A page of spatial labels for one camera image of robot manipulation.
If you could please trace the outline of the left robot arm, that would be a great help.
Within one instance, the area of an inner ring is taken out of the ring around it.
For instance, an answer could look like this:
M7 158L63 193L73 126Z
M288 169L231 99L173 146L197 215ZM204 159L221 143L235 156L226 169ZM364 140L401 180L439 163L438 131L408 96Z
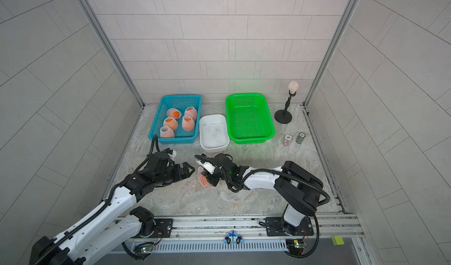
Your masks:
M108 197L85 217L57 234L43 237L32 247L32 265L88 265L135 236L161 239L162 228L155 216L144 207L136 206L156 188L190 178L195 169L184 162L175 164L176 151L159 149L154 136L145 160L124 180L114 185Z

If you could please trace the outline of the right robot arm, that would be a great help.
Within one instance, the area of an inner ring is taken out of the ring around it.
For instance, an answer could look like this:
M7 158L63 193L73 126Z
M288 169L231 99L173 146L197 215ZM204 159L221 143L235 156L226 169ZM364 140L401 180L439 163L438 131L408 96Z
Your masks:
M281 218L280 229L289 236L297 234L303 220L314 217L317 208L331 200L330 195L323 190L323 182L292 161L285 161L281 167L268 169L238 166L226 154L218 154L214 158L201 154L195 158L206 170L204 175L210 185L216 186L223 180L234 193L254 189L278 192L288 203Z

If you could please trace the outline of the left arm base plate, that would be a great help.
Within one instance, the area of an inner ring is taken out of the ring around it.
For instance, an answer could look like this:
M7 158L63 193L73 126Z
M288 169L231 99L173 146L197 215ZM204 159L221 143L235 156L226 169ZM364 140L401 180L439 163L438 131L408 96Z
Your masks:
M138 237L144 239L169 238L173 222L173 219L154 219L143 222Z

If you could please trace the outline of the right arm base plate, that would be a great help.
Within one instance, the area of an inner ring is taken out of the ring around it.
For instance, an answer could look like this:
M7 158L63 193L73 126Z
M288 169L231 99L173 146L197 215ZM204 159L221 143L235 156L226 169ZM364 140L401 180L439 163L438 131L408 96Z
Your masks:
M266 217L259 223L267 232L267 236L313 236L314 229L311 219L305 216L298 226L293 226L282 217Z

